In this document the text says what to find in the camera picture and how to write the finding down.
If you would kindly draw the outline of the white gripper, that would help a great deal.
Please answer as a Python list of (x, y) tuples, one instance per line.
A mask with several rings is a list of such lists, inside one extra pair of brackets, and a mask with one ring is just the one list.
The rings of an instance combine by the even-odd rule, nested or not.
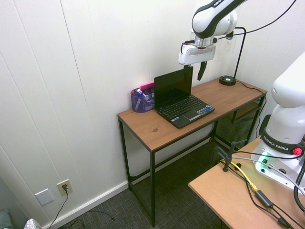
[(214, 58), (215, 51), (216, 51), (215, 45), (207, 46), (204, 49), (199, 49), (193, 45), (183, 45), (182, 52), (179, 53), (178, 62), (179, 64), (184, 65), (185, 71), (193, 70), (191, 64), (201, 63), (197, 75), (197, 80), (200, 81), (205, 72), (207, 61), (210, 61)]

